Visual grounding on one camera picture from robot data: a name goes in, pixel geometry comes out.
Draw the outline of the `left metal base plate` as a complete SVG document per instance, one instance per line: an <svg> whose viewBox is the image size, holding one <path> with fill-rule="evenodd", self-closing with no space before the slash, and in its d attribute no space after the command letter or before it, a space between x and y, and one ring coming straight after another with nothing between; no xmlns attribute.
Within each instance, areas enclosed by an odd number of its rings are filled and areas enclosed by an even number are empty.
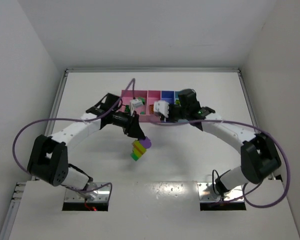
<svg viewBox="0 0 300 240"><path fill-rule="evenodd" d="M105 182L89 182L83 192L65 190L64 203L70 204L107 204L110 200L112 186Z"/></svg>

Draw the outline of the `light blue bin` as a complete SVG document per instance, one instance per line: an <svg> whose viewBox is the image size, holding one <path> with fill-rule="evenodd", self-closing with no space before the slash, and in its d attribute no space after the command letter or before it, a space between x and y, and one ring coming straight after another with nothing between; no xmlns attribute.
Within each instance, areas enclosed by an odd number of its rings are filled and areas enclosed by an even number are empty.
<svg viewBox="0 0 300 240"><path fill-rule="evenodd" d="M179 100L179 92L175 91L174 92L174 103L176 104L176 100Z"/></svg>

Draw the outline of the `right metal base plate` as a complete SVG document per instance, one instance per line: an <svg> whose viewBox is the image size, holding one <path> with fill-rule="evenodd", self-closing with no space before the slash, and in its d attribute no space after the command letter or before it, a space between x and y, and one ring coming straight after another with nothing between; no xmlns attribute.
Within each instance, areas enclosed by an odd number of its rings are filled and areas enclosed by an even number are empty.
<svg viewBox="0 0 300 240"><path fill-rule="evenodd" d="M223 195L223 198L213 191L211 182L198 182L198 196L200 203L214 204L226 202L244 203L242 187L239 185Z"/></svg>

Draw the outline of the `dark blue bin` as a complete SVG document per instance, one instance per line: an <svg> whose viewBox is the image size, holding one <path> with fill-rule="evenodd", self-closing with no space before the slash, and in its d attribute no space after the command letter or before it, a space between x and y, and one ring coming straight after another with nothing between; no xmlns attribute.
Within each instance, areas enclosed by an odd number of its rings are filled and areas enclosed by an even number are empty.
<svg viewBox="0 0 300 240"><path fill-rule="evenodd" d="M175 92L170 90L161 91L161 100L166 101L170 104L175 103Z"/></svg>

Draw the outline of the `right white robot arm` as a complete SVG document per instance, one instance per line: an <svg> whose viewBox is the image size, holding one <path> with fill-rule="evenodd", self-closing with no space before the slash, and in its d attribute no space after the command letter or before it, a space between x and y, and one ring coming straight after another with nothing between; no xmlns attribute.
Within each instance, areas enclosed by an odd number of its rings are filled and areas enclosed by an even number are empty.
<svg viewBox="0 0 300 240"><path fill-rule="evenodd" d="M214 181L219 195L247 183L257 185L282 165L274 141L264 133L226 123L215 110L201 106L192 89L179 91L177 98L179 102L169 106L169 122L187 120L193 127L219 138L240 154L240 165Z"/></svg>

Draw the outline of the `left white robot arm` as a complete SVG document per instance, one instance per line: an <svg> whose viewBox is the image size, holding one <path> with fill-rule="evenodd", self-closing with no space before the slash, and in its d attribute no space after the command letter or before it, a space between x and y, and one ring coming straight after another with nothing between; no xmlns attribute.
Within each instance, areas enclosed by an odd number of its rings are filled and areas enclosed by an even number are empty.
<svg viewBox="0 0 300 240"><path fill-rule="evenodd" d="M27 171L50 185L86 193L93 178L68 162L69 151L91 134L106 125L121 127L123 133L134 139L131 157L138 160L152 145L145 136L136 112L119 111L119 96L107 93L96 105L90 107L80 119L52 135L38 136L31 151Z"/></svg>

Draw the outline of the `multicolour lego stack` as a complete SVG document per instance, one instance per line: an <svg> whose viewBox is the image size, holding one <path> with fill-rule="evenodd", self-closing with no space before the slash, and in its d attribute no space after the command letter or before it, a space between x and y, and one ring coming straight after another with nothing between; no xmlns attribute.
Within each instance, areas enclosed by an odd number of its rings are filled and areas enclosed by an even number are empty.
<svg viewBox="0 0 300 240"><path fill-rule="evenodd" d="M152 146L151 140L146 136L145 139L135 140L132 143L131 158L136 162L138 161L146 151Z"/></svg>

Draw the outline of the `small pink bin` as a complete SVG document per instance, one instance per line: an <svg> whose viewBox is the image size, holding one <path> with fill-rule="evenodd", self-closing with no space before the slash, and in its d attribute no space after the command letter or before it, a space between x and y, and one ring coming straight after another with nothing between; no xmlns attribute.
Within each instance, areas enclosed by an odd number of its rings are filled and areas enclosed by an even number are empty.
<svg viewBox="0 0 300 240"><path fill-rule="evenodd" d="M148 90L147 95L145 98L145 110L142 110L141 112L144 112L144 115L139 114L139 121L141 123L148 123L151 122L159 122L160 119L157 117L154 112L150 112L149 105L153 105L155 101L161 100L161 91L160 90Z"/></svg>

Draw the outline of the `metal base plate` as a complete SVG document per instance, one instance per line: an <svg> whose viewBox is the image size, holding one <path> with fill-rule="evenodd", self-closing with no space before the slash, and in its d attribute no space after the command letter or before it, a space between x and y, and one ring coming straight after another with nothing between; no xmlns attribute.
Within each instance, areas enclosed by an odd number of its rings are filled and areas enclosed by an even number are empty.
<svg viewBox="0 0 300 240"><path fill-rule="evenodd" d="M65 190L64 203L70 204L107 204L110 200L112 186L105 182L89 182L83 192Z"/></svg>
<svg viewBox="0 0 300 240"><path fill-rule="evenodd" d="M198 182L198 196L200 203L214 204L226 202L244 203L242 187L239 185L223 195L223 198L213 191L211 182Z"/></svg>

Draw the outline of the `orange lego plate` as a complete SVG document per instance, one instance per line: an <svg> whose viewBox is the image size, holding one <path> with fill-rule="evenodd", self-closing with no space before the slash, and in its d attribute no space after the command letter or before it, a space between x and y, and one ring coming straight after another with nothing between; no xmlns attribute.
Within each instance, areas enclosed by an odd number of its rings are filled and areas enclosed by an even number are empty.
<svg viewBox="0 0 300 240"><path fill-rule="evenodd" d="M154 105L153 105L153 104L149 105L149 111L150 111L151 113L154 112Z"/></svg>

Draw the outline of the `large pink bin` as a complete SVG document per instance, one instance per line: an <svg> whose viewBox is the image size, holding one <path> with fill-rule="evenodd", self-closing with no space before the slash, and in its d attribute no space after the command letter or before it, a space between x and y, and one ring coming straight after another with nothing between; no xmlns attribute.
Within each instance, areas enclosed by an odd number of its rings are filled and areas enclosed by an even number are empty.
<svg viewBox="0 0 300 240"><path fill-rule="evenodd" d="M147 90L135 90L134 91L134 97L136 99L138 98L146 98L147 97ZM125 112L125 107L130 106L130 100L133 99L133 93L132 90L128 90L127 93L123 96L122 98L122 106L119 109L121 112ZM142 107L139 107L136 109L136 113L139 115L139 120L140 120L140 112L142 110L145 110L144 105Z"/></svg>

